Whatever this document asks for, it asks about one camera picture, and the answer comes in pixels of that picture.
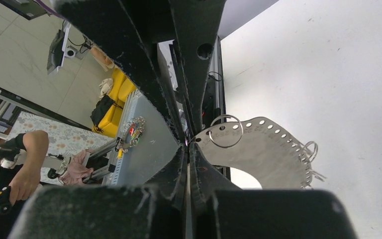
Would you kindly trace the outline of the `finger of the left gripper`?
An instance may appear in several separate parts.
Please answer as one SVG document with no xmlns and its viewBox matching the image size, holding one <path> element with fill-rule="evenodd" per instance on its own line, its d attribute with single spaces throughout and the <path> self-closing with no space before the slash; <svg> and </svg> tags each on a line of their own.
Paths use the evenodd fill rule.
<svg viewBox="0 0 382 239">
<path fill-rule="evenodd" d="M 177 142 L 184 141 L 169 74 L 158 45 L 147 43 L 122 0 L 56 0 L 55 11 L 97 45 L 163 117 Z"/>
<path fill-rule="evenodd" d="M 179 92 L 192 135 L 202 131 L 202 102 L 224 0 L 171 0 Z"/>
</svg>

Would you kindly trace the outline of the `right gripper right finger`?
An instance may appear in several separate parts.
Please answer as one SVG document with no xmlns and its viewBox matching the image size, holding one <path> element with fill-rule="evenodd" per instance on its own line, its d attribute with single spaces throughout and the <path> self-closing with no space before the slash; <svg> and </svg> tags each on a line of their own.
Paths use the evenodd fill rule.
<svg viewBox="0 0 382 239">
<path fill-rule="evenodd" d="M 196 239 L 355 239 L 344 206 L 324 190 L 242 190 L 189 145 Z"/>
</svg>

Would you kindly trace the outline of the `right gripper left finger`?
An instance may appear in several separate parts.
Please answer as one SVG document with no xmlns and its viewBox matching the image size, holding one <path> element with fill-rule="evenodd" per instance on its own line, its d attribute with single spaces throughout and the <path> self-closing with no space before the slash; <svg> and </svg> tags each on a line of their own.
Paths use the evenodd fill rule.
<svg viewBox="0 0 382 239">
<path fill-rule="evenodd" d="M 185 146 L 148 182 L 46 186 L 24 205 L 11 239 L 183 239 Z"/>
</svg>

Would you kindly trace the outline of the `operator forearm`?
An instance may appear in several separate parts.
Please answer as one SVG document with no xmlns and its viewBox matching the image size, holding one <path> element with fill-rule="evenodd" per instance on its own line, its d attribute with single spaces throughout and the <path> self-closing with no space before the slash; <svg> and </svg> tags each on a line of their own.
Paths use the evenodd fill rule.
<svg viewBox="0 0 382 239">
<path fill-rule="evenodd" d="M 41 168 L 48 151 L 48 133 L 42 130 L 35 130 L 19 134 L 15 138 L 16 146 L 26 151 L 26 158 L 23 165 L 30 165 Z"/>
</svg>

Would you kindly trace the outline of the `operator hand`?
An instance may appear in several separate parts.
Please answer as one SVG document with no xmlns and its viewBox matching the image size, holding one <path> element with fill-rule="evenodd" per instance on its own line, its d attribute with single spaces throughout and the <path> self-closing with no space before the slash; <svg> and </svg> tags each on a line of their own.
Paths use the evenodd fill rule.
<svg viewBox="0 0 382 239">
<path fill-rule="evenodd" d="M 41 179 L 41 168 L 23 165 L 11 182 L 9 201 L 14 205 L 17 201 L 26 200 L 37 189 Z"/>
</svg>

